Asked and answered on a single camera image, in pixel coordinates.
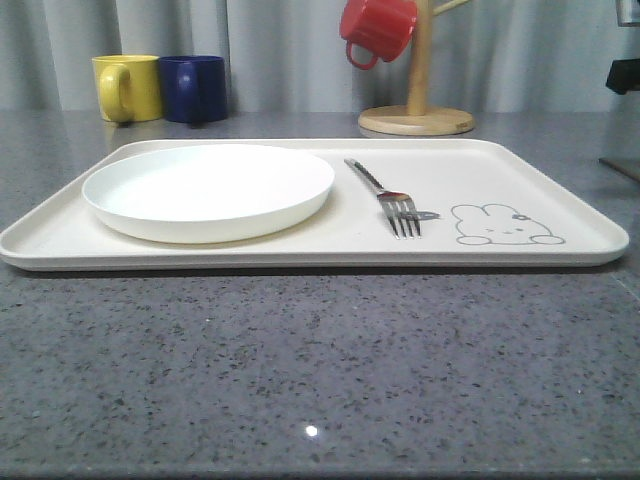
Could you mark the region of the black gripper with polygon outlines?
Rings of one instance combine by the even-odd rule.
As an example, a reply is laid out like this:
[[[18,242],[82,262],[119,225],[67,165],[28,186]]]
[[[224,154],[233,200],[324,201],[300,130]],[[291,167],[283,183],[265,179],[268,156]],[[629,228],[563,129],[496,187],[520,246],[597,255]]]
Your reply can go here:
[[[639,26],[639,0],[617,0],[616,17],[619,27]],[[639,59],[613,60],[605,83],[617,95],[639,90]]]

